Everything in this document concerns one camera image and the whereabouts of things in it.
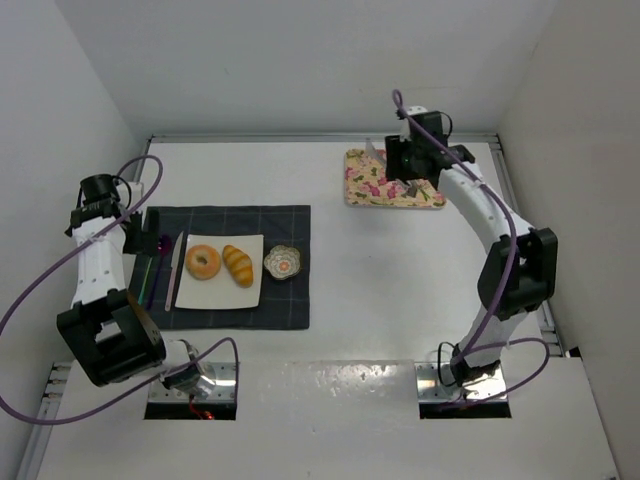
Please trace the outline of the metal bread tongs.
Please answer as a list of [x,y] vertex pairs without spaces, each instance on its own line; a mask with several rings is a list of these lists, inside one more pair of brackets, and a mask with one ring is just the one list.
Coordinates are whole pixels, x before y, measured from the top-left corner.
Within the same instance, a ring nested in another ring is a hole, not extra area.
[[[375,148],[372,139],[367,137],[366,141],[365,141],[365,149],[364,149],[365,153],[373,158],[374,160],[376,160],[382,167],[383,169],[386,169],[386,159],[383,157],[382,154],[379,153],[379,151]],[[412,198],[416,197],[416,194],[418,193],[419,190],[419,185],[411,180],[411,181],[404,181],[404,180],[399,180],[399,183],[402,185],[402,187],[404,188],[405,193]]]

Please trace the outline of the iridescent fork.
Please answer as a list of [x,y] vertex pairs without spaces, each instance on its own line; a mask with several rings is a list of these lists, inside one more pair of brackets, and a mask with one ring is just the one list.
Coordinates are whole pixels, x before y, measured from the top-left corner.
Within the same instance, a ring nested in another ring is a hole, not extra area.
[[142,279],[142,284],[141,284],[141,288],[140,288],[139,295],[138,295],[138,304],[141,305],[141,306],[143,305],[143,299],[144,299],[144,295],[145,295],[146,284],[147,284],[147,281],[148,281],[148,276],[149,276],[149,273],[150,273],[150,270],[151,270],[152,263],[153,263],[153,257],[149,257],[149,259],[147,260],[147,263],[146,263],[144,276],[143,276],[143,279]]

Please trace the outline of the sugared donut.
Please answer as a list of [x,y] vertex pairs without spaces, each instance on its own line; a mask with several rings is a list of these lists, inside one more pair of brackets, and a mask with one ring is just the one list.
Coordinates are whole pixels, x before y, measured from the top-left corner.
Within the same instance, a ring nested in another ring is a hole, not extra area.
[[219,273],[221,257],[218,251],[209,245],[194,245],[186,252],[185,267],[196,280],[209,280]]

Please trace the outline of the striped long bread roll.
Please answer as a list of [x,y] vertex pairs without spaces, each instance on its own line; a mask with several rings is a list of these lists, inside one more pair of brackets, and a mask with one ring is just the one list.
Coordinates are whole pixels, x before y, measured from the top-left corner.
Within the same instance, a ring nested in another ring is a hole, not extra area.
[[248,254],[233,245],[225,245],[222,259],[234,282],[250,288],[254,282],[253,263]]

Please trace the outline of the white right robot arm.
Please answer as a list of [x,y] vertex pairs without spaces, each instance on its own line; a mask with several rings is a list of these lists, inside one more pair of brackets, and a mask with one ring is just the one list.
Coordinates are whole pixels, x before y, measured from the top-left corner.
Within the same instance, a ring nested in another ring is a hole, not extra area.
[[442,113],[399,105],[396,115],[403,126],[385,139],[387,178],[428,181],[453,203],[486,252],[477,281],[480,310],[441,370],[443,385],[460,387],[494,373],[520,323],[554,294],[558,238],[515,213],[466,147],[449,145]]

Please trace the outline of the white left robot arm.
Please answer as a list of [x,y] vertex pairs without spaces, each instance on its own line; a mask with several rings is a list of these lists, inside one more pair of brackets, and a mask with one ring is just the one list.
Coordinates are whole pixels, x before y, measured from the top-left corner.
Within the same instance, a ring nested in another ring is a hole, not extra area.
[[123,215],[132,188],[119,176],[99,174],[80,183],[76,208],[66,231],[80,248],[76,292],[57,328],[84,372],[96,386],[157,373],[168,390],[192,399],[207,398],[215,387],[185,340],[167,340],[141,301],[126,286],[123,257],[154,259],[171,242],[159,234],[159,217],[142,222],[140,212]]

